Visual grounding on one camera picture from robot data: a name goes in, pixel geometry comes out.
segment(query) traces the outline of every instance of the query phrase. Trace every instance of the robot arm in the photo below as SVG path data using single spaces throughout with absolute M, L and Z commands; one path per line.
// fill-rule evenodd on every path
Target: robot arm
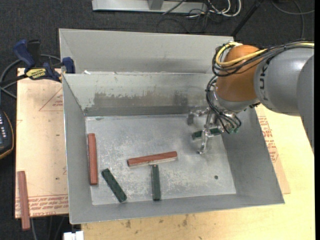
M 261 103 L 274 112 L 300 116 L 314 152 L 313 59 L 314 43 L 309 41 L 219 47 L 206 90 L 212 123 L 222 132 L 236 132 L 241 125 L 237 113 Z

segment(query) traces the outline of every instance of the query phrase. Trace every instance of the gray metal tray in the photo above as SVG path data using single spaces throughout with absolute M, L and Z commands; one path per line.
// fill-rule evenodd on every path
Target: gray metal tray
M 197 213 L 283 203 L 254 109 L 239 114 L 237 134 L 209 140 L 191 134 L 190 109 L 205 108 L 210 74 L 65 74 L 63 103 L 69 216 L 73 224 Z M 119 203 L 99 176 L 89 185 L 87 133 L 97 139 L 98 170 L 109 168 L 128 199 Z M 129 168 L 128 158 L 177 151 L 159 164 L 162 200 L 151 196 L 150 168 Z

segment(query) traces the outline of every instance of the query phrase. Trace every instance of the cardboard sheet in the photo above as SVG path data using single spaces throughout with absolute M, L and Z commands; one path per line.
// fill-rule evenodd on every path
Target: cardboard sheet
M 15 137 L 16 171 L 25 171 L 30 216 L 68 214 L 61 83 L 28 78 L 17 82 Z M 20 211 L 16 183 L 16 218 Z

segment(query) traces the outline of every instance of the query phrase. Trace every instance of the metal stand base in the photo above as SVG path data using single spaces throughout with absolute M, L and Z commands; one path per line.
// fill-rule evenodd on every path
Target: metal stand base
M 94 11 L 125 11 L 125 12 L 148 12 L 148 13 L 165 13 L 176 4 L 177 1 L 163 1 L 160 9 L 150 9 L 148 0 L 92 0 Z M 183 2 L 172 13 L 187 14 L 191 10 L 198 13 L 195 9 L 205 11 L 207 8 L 202 2 Z

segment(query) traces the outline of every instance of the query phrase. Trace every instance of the blue clamp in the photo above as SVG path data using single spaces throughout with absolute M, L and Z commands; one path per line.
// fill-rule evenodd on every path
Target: blue clamp
M 20 40 L 13 47 L 15 55 L 26 63 L 24 74 L 32 80 L 47 79 L 61 82 L 61 74 L 51 68 L 48 62 L 43 63 L 43 67 L 35 67 L 36 63 L 32 55 L 28 51 L 27 41 Z M 74 74 L 76 72 L 73 60 L 70 57 L 62 59 L 62 64 L 66 69 L 66 73 Z

